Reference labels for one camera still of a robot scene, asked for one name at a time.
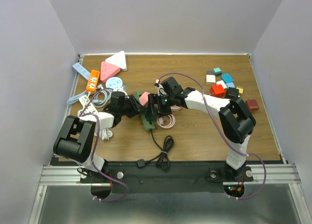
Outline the green power strip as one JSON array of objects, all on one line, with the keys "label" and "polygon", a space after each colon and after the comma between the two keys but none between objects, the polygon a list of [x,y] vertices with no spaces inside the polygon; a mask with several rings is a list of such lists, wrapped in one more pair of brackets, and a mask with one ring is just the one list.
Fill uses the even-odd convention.
[{"label": "green power strip", "polygon": [[[143,94],[144,92],[142,91],[136,91],[134,93],[134,96],[135,98],[138,100],[139,96],[141,94]],[[155,124],[153,122],[149,122],[145,119],[145,116],[144,114],[140,114],[140,117],[141,117],[141,120],[143,122],[143,126],[144,126],[144,129],[147,130],[147,131],[151,131],[151,130],[154,130],[155,129]]]}]

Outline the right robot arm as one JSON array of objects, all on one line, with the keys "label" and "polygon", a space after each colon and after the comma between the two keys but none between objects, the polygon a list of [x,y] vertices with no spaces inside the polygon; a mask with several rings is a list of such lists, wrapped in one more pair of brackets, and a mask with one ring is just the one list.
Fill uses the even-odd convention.
[{"label": "right robot arm", "polygon": [[169,115],[174,105],[209,114],[229,147],[224,168],[226,178],[236,180],[241,176],[248,156],[248,142],[256,120],[240,97],[222,99],[205,95],[193,88],[186,88],[178,93],[173,91],[166,91],[164,94],[150,93],[147,98],[144,107],[146,107],[145,118],[148,121]]}]

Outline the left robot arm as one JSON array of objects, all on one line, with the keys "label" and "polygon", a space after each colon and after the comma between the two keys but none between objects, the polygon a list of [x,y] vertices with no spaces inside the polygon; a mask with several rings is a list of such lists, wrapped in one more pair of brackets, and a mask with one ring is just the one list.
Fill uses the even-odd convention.
[{"label": "left robot arm", "polygon": [[92,171],[97,182],[103,182],[108,178],[108,162],[91,151],[94,134],[117,126],[123,116],[132,118],[144,110],[133,95],[115,92],[110,103],[98,114],[67,116],[54,143],[53,153],[80,163]]}]

